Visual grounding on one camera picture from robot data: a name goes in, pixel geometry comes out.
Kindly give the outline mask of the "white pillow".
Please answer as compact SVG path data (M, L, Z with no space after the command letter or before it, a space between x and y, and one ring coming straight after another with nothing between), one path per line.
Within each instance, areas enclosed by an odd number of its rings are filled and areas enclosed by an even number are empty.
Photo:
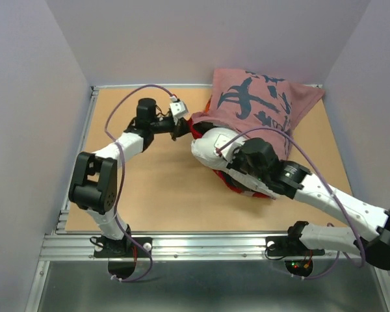
M234 150L242 146L247 138L245 136L239 137L220 153L217 150L237 135L238 133L231 129L223 127L212 128L201 138L192 141L192 155L210 169L227 172L227 165L232 161Z

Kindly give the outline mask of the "pink pillowcase with dark print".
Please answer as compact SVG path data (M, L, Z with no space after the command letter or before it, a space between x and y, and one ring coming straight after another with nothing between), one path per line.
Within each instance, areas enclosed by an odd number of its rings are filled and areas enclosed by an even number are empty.
M211 98L203 111L192 114L189 123L193 140L208 130L223 127L247 138L261 138L274 148L279 160L288 159L297 125L322 99L321 88L290 82L242 69L216 69ZM227 172L211 169L238 194L277 199L278 194L252 192L236 186Z

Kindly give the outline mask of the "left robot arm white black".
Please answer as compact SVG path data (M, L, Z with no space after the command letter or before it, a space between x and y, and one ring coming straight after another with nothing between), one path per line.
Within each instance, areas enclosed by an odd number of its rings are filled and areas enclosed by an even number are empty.
M168 112L159 112L152 98L142 98L136 116L114 142L93 153L78 154L68 191L68 199L86 211L101 235L91 237L94 257L131 257L137 246L131 229L118 215L117 204L125 180L125 164L144 152L156 134L168 133L175 140L189 132L183 101L171 98Z

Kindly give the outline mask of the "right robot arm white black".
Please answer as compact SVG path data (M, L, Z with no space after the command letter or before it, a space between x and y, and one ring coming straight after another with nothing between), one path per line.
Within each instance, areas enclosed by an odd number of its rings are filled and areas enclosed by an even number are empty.
M230 140L220 152L228 174L238 184L272 199L282 196L308 204L344 223L344 227L329 227L297 221L287 231L284 249L294 254L336 250L390 270L390 208L344 193L297 162L279 160L273 147L260 138Z

